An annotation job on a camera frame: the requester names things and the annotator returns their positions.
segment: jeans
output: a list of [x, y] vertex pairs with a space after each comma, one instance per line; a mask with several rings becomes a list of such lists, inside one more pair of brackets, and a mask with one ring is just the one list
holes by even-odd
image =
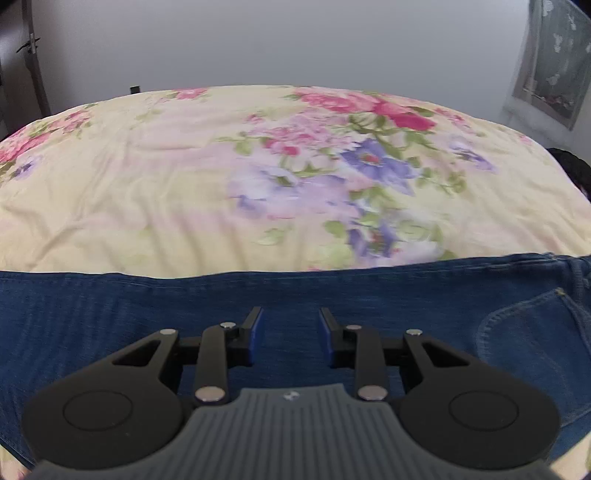
[[[591, 430], [591, 257], [511, 255], [370, 270], [228, 273], [157, 280], [121, 274], [0, 273], [0, 443], [27, 466], [24, 403], [40, 388], [162, 328], [200, 335], [265, 310], [252, 368], [230, 371], [242, 387], [343, 382], [326, 367], [318, 309], [343, 325], [401, 337], [409, 328], [480, 357], [549, 394], [562, 428], [555, 459]], [[189, 391], [192, 372], [183, 375]], [[391, 388], [403, 395], [397, 370]]]

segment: lace curtain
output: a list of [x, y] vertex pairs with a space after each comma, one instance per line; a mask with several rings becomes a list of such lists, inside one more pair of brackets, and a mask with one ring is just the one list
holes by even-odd
[[572, 129], [591, 80], [591, 20], [570, 0], [530, 0], [514, 96]]

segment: door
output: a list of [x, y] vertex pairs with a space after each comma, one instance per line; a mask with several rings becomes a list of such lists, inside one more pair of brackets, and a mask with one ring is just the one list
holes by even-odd
[[0, 80], [0, 111], [9, 134], [51, 115], [37, 60], [31, 0], [15, 0], [0, 13]]

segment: wrinkled fabric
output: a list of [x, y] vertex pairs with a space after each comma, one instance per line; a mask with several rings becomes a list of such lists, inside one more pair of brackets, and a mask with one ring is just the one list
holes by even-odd
[[[397, 268], [314, 273], [229, 273], [159, 280], [120, 274], [0, 274], [0, 440], [32, 462], [18, 419], [45, 385], [156, 330], [199, 335], [265, 309], [266, 333], [253, 368], [230, 373], [243, 387], [344, 382], [352, 371], [325, 365], [316, 333], [326, 306], [344, 324], [400, 337], [419, 328], [550, 395], [562, 428], [555, 459], [589, 430], [590, 258], [513, 255]], [[395, 394], [401, 382], [392, 369]], [[181, 391], [188, 392], [191, 374]]]
[[528, 137], [376, 92], [237, 86], [76, 107], [0, 143], [0, 270], [179, 278], [591, 254]]

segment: bed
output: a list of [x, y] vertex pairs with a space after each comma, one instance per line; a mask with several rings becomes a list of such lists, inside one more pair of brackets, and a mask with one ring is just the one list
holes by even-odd
[[[591, 253], [589, 201], [528, 137], [428, 102], [320, 87], [149, 92], [36, 121], [0, 144], [0, 228], [0, 270], [31, 273]], [[589, 443], [555, 470], [583, 478]], [[25, 471], [0, 449], [6, 480]]]

